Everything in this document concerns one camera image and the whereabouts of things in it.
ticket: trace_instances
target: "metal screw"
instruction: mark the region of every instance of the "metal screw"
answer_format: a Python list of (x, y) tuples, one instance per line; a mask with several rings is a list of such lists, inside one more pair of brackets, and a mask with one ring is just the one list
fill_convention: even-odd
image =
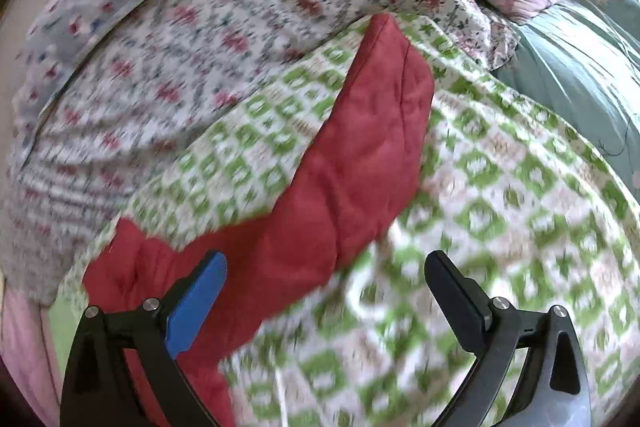
[(88, 319), (92, 319), (95, 317), (95, 315), (98, 314), (98, 311), (100, 311), (98, 309), (98, 306), (89, 306), (87, 309), (85, 309), (84, 316)]
[(511, 306), (511, 303), (504, 297), (494, 297), (493, 303), (499, 310), (505, 310)]
[(554, 313), (558, 316), (558, 317), (566, 317), (569, 313), (567, 312), (567, 310), (565, 308), (563, 308), (562, 306), (556, 304), (554, 306)]
[(160, 301), (155, 297), (151, 297), (142, 303), (142, 308), (147, 312), (152, 312), (158, 309)]

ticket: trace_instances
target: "red garment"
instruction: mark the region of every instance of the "red garment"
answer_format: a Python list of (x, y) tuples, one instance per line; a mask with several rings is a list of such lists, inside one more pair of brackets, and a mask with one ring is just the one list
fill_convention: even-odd
[[(111, 246), (85, 273), (90, 301), (107, 312), (135, 308), (164, 295), (210, 249), (223, 251), (225, 286), (178, 362), (219, 422), (233, 425), (218, 362), (263, 320), (326, 284), (407, 206), (418, 187), (433, 90), (428, 65), (393, 17), (372, 17), (331, 117), (272, 213), (204, 235), (180, 255), (120, 220)], [(160, 423), (140, 366), (131, 366), (149, 417)]]

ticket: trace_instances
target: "teal bed sheet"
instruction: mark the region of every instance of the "teal bed sheet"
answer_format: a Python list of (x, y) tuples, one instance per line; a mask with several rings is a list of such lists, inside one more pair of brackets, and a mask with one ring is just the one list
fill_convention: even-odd
[(591, 141), (640, 201), (640, 4), (559, 0), (494, 71)]

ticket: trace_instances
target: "green and white fabric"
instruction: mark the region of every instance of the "green and white fabric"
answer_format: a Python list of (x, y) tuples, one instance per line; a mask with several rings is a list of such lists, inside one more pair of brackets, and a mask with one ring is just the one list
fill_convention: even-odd
[[(472, 362), (421, 274), (436, 248), (490, 296), (569, 309), (600, 425), (640, 373), (638, 203), (571, 126), (479, 70), (431, 20), (398, 22), (436, 80), (420, 190), (350, 269), (222, 362), (238, 425), (429, 426)], [(367, 24), (240, 103), (122, 215), (180, 249), (270, 210), (329, 116)], [(113, 232), (114, 223), (60, 287), (78, 315), (84, 268)], [(519, 355), (488, 425), (513, 392)]]

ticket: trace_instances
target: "blue gripper pad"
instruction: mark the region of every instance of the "blue gripper pad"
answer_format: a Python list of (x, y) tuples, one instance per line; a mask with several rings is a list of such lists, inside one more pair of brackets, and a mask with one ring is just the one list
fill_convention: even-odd
[(190, 286), (166, 322), (164, 345), (175, 358), (187, 351), (220, 295), (226, 279), (226, 257), (218, 252)]

